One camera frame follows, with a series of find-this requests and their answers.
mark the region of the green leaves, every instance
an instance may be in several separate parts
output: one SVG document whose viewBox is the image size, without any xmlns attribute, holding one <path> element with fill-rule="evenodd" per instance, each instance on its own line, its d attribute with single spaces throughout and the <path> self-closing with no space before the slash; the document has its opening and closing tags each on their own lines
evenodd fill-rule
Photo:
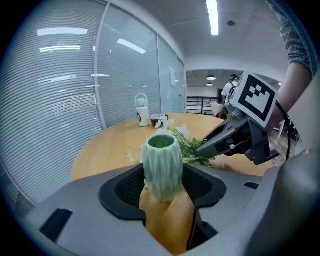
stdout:
<svg viewBox="0 0 320 256">
<path fill-rule="evenodd" d="M 177 131 L 177 129 L 172 130 L 172 135 L 175 136 L 179 141 L 183 163 L 199 164 L 202 166 L 214 167 L 214 164 L 211 163 L 210 160 L 216 159 L 215 157 L 205 158 L 202 156 L 197 157 L 195 155 L 195 150 L 204 143 L 206 143 L 207 140 L 198 140 L 192 137 L 186 139 L 181 133 Z"/>
</svg>

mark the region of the person's arm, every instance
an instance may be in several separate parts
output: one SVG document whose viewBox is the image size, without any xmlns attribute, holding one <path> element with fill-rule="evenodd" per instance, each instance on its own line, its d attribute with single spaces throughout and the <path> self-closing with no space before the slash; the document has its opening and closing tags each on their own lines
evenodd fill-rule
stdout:
<svg viewBox="0 0 320 256">
<path fill-rule="evenodd" d="M 305 35 L 300 21 L 296 17 L 292 17 L 292 20 L 297 23 L 293 25 L 289 19 L 289 17 L 291 18 L 290 10 L 285 8 L 286 6 L 275 0 L 266 0 L 266 2 L 281 21 L 280 34 L 285 42 L 289 61 L 289 67 L 277 99 L 284 111 L 288 113 L 310 84 L 312 80 L 311 70 L 316 72 L 317 61 L 312 54 L 310 43 L 306 43 L 308 37 Z M 281 111 L 275 106 L 267 126 L 268 132 L 271 132 L 283 119 Z"/>
<path fill-rule="evenodd" d="M 277 99 L 286 113 L 288 113 L 288 111 L 298 101 L 300 96 L 307 89 L 311 80 L 311 72 L 305 66 L 298 62 L 292 62 L 289 65 L 284 83 L 279 89 Z M 280 109 L 275 106 L 268 123 L 268 132 L 271 132 L 282 120 L 284 120 L 284 116 Z"/>
</svg>

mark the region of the round table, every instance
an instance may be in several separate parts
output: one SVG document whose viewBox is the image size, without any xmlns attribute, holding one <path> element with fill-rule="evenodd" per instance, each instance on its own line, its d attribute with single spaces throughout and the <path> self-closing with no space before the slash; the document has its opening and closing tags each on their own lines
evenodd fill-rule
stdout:
<svg viewBox="0 0 320 256">
<path fill-rule="evenodd" d="M 178 126 L 186 124 L 190 135 L 197 139 L 203 139 L 223 122 L 222 119 L 200 114 L 168 115 Z M 79 152 L 70 181 L 133 165 L 125 153 L 129 148 L 139 150 L 155 131 L 152 125 L 139 127 L 136 118 L 103 130 Z M 242 154 L 231 157 L 219 155 L 213 162 L 219 170 L 255 176 L 263 176 L 272 167 L 271 161 L 254 165 Z M 195 209 L 183 186 L 174 200 L 167 203 L 159 202 L 145 187 L 140 196 L 140 209 L 146 213 L 146 229 L 159 243 L 174 255 L 186 251 Z"/>
</svg>

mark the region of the black cable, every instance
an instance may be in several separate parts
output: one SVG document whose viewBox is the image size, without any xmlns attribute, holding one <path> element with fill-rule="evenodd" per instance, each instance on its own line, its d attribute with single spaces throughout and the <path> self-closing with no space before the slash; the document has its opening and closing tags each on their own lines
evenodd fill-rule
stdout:
<svg viewBox="0 0 320 256">
<path fill-rule="evenodd" d="M 290 158 L 290 152 L 291 152 L 291 129 L 290 129 L 290 122 L 289 122 L 289 118 L 288 115 L 286 114 L 286 112 L 284 111 L 284 109 L 282 108 L 282 106 L 280 105 L 280 103 L 278 101 L 276 101 L 275 105 L 280 109 L 280 111 L 283 114 L 284 117 L 284 125 L 286 125 L 287 129 L 288 129 L 288 148 L 286 151 L 286 158 L 285 160 L 288 160 Z"/>
</svg>

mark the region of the green vase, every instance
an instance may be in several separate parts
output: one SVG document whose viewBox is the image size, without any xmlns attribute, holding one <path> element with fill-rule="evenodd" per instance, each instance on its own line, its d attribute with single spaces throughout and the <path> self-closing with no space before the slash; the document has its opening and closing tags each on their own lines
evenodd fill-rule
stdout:
<svg viewBox="0 0 320 256">
<path fill-rule="evenodd" d="M 161 202 L 172 201 L 184 168 L 178 140 L 171 135 L 151 136 L 143 146 L 142 162 L 149 191 Z"/>
</svg>

